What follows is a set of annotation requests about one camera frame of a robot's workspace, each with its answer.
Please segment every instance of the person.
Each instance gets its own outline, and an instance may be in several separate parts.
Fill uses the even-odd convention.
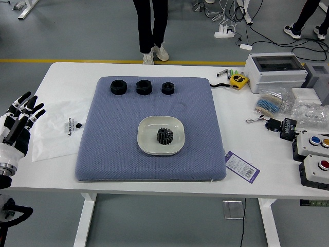
[[[150,0],[133,0],[138,16],[139,49],[144,54],[143,64],[154,64],[153,53],[167,61],[169,55],[163,47],[168,21],[168,0],[152,0],[154,27],[151,29]]]
[[[297,22],[290,26],[285,26],[283,31],[295,40],[299,40],[302,33],[302,28],[306,21],[314,14],[317,9],[320,0],[307,0],[302,12],[299,15]],[[319,40],[324,40],[329,27],[329,13],[327,12],[323,23],[320,26],[314,28],[314,33],[317,35]]]

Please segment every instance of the gray fabric pad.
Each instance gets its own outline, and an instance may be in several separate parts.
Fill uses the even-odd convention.
[[[124,80],[127,92],[114,95],[110,85]],[[146,79],[153,91],[137,94]],[[165,95],[162,84],[175,92]],[[137,143],[139,123],[149,116],[172,116],[185,131],[185,144],[169,156],[144,153]],[[80,143],[79,181],[211,181],[226,176],[224,149],[209,81],[186,77],[102,77],[99,79]]]

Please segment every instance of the yellow button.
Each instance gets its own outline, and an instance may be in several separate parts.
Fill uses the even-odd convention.
[[[323,145],[325,148],[329,148],[329,139],[323,139],[323,140],[322,140],[322,145]]]

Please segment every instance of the black gear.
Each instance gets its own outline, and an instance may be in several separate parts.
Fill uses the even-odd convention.
[[[171,130],[166,128],[160,128],[158,130],[157,140],[162,145],[169,145],[174,138],[174,134]]]

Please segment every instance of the purple tag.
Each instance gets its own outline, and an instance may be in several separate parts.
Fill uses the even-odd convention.
[[[247,180],[250,184],[254,182],[260,173],[255,166],[252,166],[231,151],[225,155],[225,164],[228,169]]]

